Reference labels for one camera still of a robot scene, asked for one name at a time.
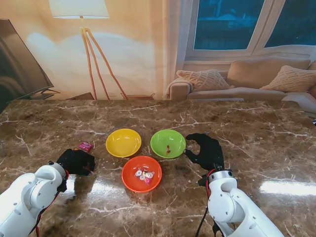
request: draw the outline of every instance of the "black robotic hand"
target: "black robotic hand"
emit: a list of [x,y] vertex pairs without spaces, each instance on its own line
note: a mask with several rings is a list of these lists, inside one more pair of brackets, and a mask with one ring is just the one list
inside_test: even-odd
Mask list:
[[82,151],[67,149],[57,160],[69,174],[89,175],[94,170],[94,156]]
[[213,139],[204,133],[189,134],[186,139],[194,140],[200,146],[198,155],[195,155],[192,151],[187,149],[184,152],[193,163],[199,164],[206,170],[212,170],[217,166],[224,168],[222,147],[216,139]]

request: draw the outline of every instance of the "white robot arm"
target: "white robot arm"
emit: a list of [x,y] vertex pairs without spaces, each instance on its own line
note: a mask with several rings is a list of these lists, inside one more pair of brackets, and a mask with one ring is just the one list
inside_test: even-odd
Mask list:
[[0,195],[0,237],[27,237],[58,195],[66,176],[61,165],[50,161],[35,174],[18,177]]
[[[208,210],[224,237],[284,237],[257,205],[237,188],[231,171],[209,176]],[[234,231],[228,223],[240,223]]]

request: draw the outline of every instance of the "tripod lamp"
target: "tripod lamp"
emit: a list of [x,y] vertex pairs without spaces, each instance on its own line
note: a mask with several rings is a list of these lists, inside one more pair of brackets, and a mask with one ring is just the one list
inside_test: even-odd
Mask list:
[[[101,18],[109,18],[109,13],[107,10],[107,7],[105,5],[104,0],[49,0],[49,5],[50,5],[50,10],[54,18],[63,18],[63,19],[81,19],[83,20],[84,18],[94,18],[94,19],[101,19]],[[93,43],[99,50],[105,64],[107,65],[109,72],[118,85],[119,89],[121,90],[121,93],[123,97],[127,100],[127,96],[125,92],[123,91],[121,85],[119,84],[119,81],[116,79],[114,76],[112,69],[110,67],[110,64],[105,57],[100,45],[94,38],[91,30],[87,27],[81,27],[81,37],[84,43],[84,48],[85,52],[87,55],[87,60],[88,60],[88,66],[89,66],[89,74],[90,74],[90,79],[91,79],[91,85],[92,85],[92,90],[94,94],[94,99],[97,100],[97,94],[95,91],[95,86],[94,86],[94,80],[93,80],[93,75],[92,75],[92,68],[91,68],[91,60],[90,60],[90,54],[89,54],[89,48],[93,57],[93,61],[97,70],[98,77],[100,79],[100,82],[102,84],[103,90],[108,98],[110,99],[107,89],[104,85],[103,79],[100,74],[97,58],[95,56],[95,53],[93,51],[93,47],[90,41],[90,38],[92,39]]]

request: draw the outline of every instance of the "white blanket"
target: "white blanket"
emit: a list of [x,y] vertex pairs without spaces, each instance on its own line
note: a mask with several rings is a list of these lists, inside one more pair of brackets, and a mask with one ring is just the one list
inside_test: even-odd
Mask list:
[[193,91],[193,84],[187,80],[184,80],[184,79],[181,79],[181,78],[178,78],[176,80],[174,80],[173,82],[171,82],[168,86],[167,86],[167,89],[165,91],[165,95],[163,96],[163,98],[165,100],[168,100],[170,99],[170,88],[173,84],[177,84],[177,83],[186,83],[190,86],[190,92]]

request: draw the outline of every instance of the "small pink package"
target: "small pink package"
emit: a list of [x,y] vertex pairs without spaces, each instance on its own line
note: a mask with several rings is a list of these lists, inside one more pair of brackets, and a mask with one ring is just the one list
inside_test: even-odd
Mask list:
[[79,145],[79,148],[86,152],[89,152],[93,148],[93,145],[84,141]]

